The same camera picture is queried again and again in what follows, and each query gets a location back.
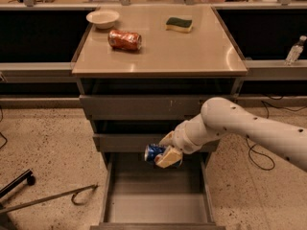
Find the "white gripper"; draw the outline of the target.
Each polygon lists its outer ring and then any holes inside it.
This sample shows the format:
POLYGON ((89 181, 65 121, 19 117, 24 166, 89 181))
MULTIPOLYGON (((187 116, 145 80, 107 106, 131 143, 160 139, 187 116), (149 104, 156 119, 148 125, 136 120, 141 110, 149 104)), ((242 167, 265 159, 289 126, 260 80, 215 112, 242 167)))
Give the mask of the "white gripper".
POLYGON ((201 149, 202 135, 203 125, 201 123, 184 121, 176 127, 175 131, 170 131, 160 140, 161 146, 168 147, 154 159, 155 164, 163 169, 179 166, 183 153, 192 154, 201 149))

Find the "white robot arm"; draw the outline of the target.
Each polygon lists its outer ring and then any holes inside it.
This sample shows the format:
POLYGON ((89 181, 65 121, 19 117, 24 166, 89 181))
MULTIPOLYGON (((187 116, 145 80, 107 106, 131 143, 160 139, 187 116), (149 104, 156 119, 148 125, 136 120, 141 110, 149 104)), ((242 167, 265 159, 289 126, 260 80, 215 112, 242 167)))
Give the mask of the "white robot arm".
POLYGON ((155 158, 160 168, 174 165, 182 154, 234 133, 250 139, 307 172, 307 130, 255 116, 224 98, 208 99, 201 113, 179 124, 159 144, 165 151, 155 158))

